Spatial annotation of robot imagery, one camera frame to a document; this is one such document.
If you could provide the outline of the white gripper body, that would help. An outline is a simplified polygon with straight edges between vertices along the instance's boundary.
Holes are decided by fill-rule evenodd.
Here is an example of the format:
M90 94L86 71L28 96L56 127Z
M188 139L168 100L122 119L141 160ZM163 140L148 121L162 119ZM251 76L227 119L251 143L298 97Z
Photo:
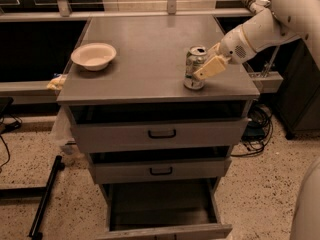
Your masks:
M219 52L227 57L231 64L242 64L256 55L241 25L224 35L220 41Z

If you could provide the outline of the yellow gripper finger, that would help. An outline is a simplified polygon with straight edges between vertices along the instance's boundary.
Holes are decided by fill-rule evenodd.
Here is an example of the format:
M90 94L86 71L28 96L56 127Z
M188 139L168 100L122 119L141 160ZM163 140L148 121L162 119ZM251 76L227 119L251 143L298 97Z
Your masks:
M209 50L208 50L208 56L218 56L220 55L220 43L215 44L214 46L212 46Z
M205 62L198 70L193 73L193 76L198 80L204 80L223 72L229 62L229 58L222 55L214 55Z

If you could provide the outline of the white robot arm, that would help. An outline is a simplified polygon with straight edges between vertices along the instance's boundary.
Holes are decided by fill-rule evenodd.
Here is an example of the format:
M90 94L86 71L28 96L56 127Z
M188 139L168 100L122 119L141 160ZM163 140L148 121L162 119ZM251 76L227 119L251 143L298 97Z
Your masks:
M242 64L268 47L302 39L320 65L320 0L242 0L254 14L209 49L192 76L207 79ZM320 158L307 169L298 192L290 240L320 240Z

